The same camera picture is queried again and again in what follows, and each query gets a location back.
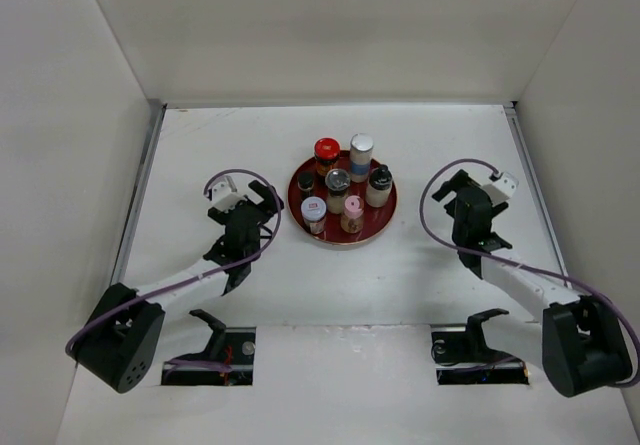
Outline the small black-cap spice bottle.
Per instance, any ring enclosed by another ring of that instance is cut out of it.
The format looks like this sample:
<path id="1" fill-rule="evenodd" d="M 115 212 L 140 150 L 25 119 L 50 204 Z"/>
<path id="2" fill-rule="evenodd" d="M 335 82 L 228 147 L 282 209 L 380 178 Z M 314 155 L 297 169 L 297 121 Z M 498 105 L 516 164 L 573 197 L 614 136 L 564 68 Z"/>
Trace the small black-cap spice bottle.
<path id="1" fill-rule="evenodd" d="M 297 186 L 302 200 L 314 195 L 315 178 L 309 171 L 303 171 L 297 176 Z"/>

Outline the white-lid low jar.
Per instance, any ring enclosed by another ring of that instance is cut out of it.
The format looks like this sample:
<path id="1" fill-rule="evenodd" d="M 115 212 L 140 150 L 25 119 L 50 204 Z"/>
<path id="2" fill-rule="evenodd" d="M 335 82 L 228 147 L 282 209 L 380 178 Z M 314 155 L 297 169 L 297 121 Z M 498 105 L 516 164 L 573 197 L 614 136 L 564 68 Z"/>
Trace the white-lid low jar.
<path id="1" fill-rule="evenodd" d="M 327 206 L 317 196 L 306 198 L 301 204 L 301 215 L 304 226 L 312 235 L 320 235 L 325 230 Z"/>

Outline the clear-dome-lid spice jar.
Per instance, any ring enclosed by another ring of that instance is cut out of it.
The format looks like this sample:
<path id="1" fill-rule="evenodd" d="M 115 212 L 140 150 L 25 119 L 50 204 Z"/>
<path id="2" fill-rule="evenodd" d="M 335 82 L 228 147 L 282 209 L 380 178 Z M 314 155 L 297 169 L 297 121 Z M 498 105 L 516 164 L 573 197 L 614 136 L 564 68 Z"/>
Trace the clear-dome-lid spice jar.
<path id="1" fill-rule="evenodd" d="M 327 187 L 327 210 L 331 214 L 341 214 L 346 197 L 350 195 L 351 177 L 340 168 L 330 170 L 325 177 Z"/>

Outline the red-lid chili sauce jar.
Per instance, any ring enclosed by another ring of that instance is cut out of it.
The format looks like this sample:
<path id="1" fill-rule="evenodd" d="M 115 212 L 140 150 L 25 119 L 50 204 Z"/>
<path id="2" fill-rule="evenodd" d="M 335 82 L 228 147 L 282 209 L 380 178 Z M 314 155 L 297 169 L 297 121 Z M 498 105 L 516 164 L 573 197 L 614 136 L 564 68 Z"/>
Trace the red-lid chili sauce jar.
<path id="1" fill-rule="evenodd" d="M 323 137 L 314 144 L 314 157 L 316 173 L 325 177 L 329 171 L 335 168 L 340 157 L 341 147 L 339 142 L 331 137 Z"/>

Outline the black round-top grinder bottle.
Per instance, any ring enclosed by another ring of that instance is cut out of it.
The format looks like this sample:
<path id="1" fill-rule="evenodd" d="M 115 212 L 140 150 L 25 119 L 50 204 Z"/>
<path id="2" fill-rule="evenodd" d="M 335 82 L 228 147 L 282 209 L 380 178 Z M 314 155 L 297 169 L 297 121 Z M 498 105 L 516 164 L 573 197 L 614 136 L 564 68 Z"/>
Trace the black round-top grinder bottle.
<path id="1" fill-rule="evenodd" d="M 374 208 L 383 207 L 389 199 L 392 186 L 393 176 L 389 167 L 385 164 L 380 164 L 369 175 L 365 194 L 366 203 Z"/>

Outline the pink-lid spice jar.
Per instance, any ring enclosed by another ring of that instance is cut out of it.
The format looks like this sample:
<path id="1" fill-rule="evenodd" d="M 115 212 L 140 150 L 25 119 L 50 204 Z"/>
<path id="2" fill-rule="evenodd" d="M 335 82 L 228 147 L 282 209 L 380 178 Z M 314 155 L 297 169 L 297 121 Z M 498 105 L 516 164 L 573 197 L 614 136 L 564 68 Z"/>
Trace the pink-lid spice jar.
<path id="1" fill-rule="evenodd" d="M 357 234 L 364 227 L 364 202 L 357 195 L 350 195 L 344 201 L 341 228 L 349 234 Z"/>

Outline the tall silver-lid blue-label jar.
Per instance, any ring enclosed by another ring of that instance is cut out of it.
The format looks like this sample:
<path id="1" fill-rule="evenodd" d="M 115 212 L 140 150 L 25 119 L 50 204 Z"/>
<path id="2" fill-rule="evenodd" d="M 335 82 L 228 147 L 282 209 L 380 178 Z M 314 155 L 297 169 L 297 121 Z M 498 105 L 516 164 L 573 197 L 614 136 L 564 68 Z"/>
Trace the tall silver-lid blue-label jar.
<path id="1" fill-rule="evenodd" d="M 355 134 L 351 138 L 349 153 L 349 171 L 351 181 L 364 182 L 370 172 L 374 149 L 374 140 L 364 133 Z"/>

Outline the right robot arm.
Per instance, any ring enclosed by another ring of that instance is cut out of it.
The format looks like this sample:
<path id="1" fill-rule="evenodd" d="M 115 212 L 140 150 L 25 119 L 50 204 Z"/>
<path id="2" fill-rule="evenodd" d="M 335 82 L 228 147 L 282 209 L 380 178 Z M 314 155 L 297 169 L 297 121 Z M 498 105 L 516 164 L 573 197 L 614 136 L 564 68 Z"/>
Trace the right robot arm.
<path id="1" fill-rule="evenodd" d="M 577 279 L 526 265 L 492 229 L 508 207 L 518 182 L 493 165 L 486 184 L 452 162 L 456 173 L 437 191 L 424 189 L 453 220 L 450 240 L 462 265 L 502 290 L 533 318 L 499 322 L 506 310 L 470 317 L 464 349 L 473 359 L 489 359 L 499 348 L 541 368 L 553 388 L 574 397 L 600 387 L 631 388 L 639 383 L 639 337 L 630 322 L 601 292 Z"/>

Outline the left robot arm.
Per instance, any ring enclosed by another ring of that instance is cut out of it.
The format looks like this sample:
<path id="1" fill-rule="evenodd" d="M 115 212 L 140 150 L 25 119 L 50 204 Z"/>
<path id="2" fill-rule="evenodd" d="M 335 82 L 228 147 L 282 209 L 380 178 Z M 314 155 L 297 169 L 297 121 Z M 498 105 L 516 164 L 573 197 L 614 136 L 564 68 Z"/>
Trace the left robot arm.
<path id="1" fill-rule="evenodd" d="M 268 182 L 255 178 L 249 188 L 258 201 L 238 193 L 228 175 L 208 184 L 208 216 L 223 228 L 211 248 L 193 265 L 154 284 L 109 286 L 84 327 L 67 343 L 66 354 L 114 391 L 127 393 L 149 372 L 167 309 L 181 304 L 213 329 L 192 336 L 192 354 L 206 364 L 219 360 L 224 325 L 197 306 L 230 294 L 246 280 L 277 233 L 269 221 L 281 220 L 284 208 Z"/>

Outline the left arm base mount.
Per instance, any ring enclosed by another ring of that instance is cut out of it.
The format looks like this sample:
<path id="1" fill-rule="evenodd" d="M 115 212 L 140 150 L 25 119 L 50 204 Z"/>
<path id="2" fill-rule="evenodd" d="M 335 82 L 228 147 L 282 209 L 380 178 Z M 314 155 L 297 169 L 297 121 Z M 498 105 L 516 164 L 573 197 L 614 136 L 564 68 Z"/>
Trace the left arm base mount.
<path id="1" fill-rule="evenodd" d="M 251 386 L 254 378 L 257 329 L 229 328 L 202 309 L 189 314 L 211 331 L 205 347 L 165 361 L 161 386 Z"/>

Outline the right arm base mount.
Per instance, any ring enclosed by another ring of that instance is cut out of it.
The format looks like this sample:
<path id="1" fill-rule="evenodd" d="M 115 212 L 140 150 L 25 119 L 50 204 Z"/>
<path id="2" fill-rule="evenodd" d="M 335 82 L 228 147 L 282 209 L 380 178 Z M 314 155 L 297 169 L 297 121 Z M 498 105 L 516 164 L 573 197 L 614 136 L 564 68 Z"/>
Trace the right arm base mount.
<path id="1" fill-rule="evenodd" d="M 445 385 L 529 385 L 526 364 L 491 349 L 482 325 L 509 312 L 494 308 L 469 316 L 464 324 L 431 327 L 431 358 L 436 381 Z"/>

